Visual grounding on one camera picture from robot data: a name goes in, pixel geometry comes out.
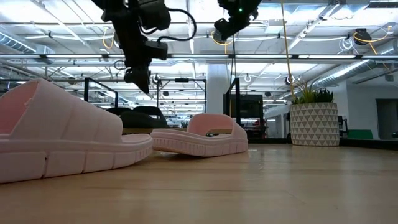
wooden floor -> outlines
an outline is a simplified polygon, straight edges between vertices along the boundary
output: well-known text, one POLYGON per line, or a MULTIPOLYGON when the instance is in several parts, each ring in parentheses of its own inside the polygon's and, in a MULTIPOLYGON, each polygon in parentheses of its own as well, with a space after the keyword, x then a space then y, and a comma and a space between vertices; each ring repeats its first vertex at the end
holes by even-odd
POLYGON ((0 223, 398 223, 398 153, 252 145, 0 185, 0 223))

white geometric planter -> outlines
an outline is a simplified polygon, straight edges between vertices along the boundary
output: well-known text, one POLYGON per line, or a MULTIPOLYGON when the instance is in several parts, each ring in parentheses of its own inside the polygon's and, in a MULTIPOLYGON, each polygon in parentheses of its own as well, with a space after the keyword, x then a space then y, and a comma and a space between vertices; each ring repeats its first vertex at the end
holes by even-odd
POLYGON ((290 106, 292 142, 298 146, 339 146, 338 111, 335 103, 290 106))

fluorescent light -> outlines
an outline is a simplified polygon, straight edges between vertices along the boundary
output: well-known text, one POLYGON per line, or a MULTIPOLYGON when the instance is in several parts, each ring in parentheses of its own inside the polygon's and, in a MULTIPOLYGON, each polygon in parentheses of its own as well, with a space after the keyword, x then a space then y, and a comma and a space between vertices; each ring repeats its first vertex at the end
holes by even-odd
POLYGON ((30 59, 30 58, 40 58, 40 56, 39 55, 6 54, 6 55, 0 55, 0 58, 30 59))
POLYGON ((171 58, 229 58, 229 55, 221 54, 172 54, 171 58))
POLYGON ((256 119, 241 119, 241 122, 256 122, 257 120, 256 119))
POLYGON ((250 88, 248 90, 241 90, 241 91, 268 91, 271 93, 287 93, 288 91, 290 92, 290 90, 263 90, 263 89, 256 89, 256 88, 250 88))
POLYGON ((109 52, 106 49, 100 49, 100 51, 106 52, 107 54, 109 54, 109 52))
POLYGON ((108 55, 110 58, 125 58, 124 55, 108 55))
MULTIPOLYGON (((84 89, 68 89, 65 91, 84 91, 84 89)), ((96 90, 96 89, 92 89, 92 90, 88 90, 88 91, 105 91, 104 89, 102 90, 96 90)), ((114 89, 114 91, 117 92, 139 92, 141 93, 142 91, 140 89, 114 89)), ((157 90, 149 90, 151 93, 156 93, 157 90)), ((162 91, 169 91, 169 92, 203 92, 203 90, 201 89, 185 89, 183 91, 180 91, 179 89, 163 89, 162 91)))
POLYGON ((104 92, 107 96, 112 97, 112 98, 116 98, 116 94, 112 91, 106 91, 104 92))
POLYGON ((47 55, 47 58, 102 58, 102 55, 47 55))
POLYGON ((354 59, 356 55, 300 55, 299 59, 354 59))
POLYGON ((264 106, 285 106, 284 103, 266 103, 264 106))
POLYGON ((236 58, 252 58, 252 59, 285 59, 286 55, 237 55, 236 58))
POLYGON ((264 102, 270 102, 270 103, 272 103, 272 102, 282 102, 282 103, 286 103, 287 102, 287 100, 263 100, 264 102))
POLYGON ((205 99, 159 99, 159 101, 174 101, 174 102, 184 102, 184 101, 204 101, 205 99))
POLYGON ((288 96, 290 96, 290 95, 291 95, 291 93, 287 93, 287 94, 285 94, 284 96, 280 97, 279 99, 280 99, 280 100, 283 100, 285 97, 288 97, 288 96))
POLYGON ((175 108, 175 109, 167 108, 167 110, 169 110, 169 111, 188 111, 188 112, 191 112, 191 111, 203 111, 203 108, 198 108, 198 109, 196 109, 196 108, 175 108))
POLYGON ((363 55, 362 59, 398 59, 398 55, 363 55))

black metal frame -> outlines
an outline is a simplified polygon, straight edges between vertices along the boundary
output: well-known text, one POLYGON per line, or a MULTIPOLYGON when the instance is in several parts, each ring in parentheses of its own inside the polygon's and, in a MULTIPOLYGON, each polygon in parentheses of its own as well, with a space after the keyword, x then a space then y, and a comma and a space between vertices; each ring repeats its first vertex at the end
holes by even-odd
POLYGON ((90 82, 95 82, 97 84, 99 84, 100 86, 106 88, 108 91, 114 92, 114 107, 117 108, 119 106, 119 93, 111 88, 109 88, 108 86, 97 82, 96 80, 92 79, 92 78, 85 78, 85 91, 84 91, 84 100, 86 102, 88 102, 88 92, 90 89, 90 82))
POLYGON ((236 122, 238 125, 241 125, 241 80, 239 78, 235 78, 229 87, 228 91, 225 93, 226 95, 226 115, 231 116, 231 112, 229 107, 231 106, 230 102, 230 94, 232 89, 235 87, 235 97, 236 97, 236 122))
POLYGON ((166 83, 163 84, 163 87, 166 87, 167 84, 169 84, 170 82, 177 82, 177 83, 181 83, 181 81, 184 82, 195 82, 196 84, 198 84, 197 82, 204 82, 205 83, 205 89, 201 88, 204 92, 205 92, 205 113, 206 113, 206 107, 207 107, 207 81, 205 79, 195 79, 195 78, 160 78, 158 79, 157 83, 156 83, 156 107, 159 108, 159 91, 162 89, 159 89, 160 87, 160 83, 162 81, 165 81, 166 83))

green object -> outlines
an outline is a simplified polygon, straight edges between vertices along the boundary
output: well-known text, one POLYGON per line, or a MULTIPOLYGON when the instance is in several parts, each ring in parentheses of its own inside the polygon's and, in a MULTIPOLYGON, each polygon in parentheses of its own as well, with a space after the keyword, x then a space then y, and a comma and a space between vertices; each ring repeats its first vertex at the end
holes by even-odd
POLYGON ((307 82, 299 82, 298 89, 300 90, 299 95, 295 97, 293 104, 302 104, 302 103, 332 103, 333 102, 333 93, 331 93, 327 89, 315 90, 313 84, 316 80, 314 80, 310 85, 307 82))
POLYGON ((373 134, 371 130, 349 130, 348 138, 373 140, 373 134))

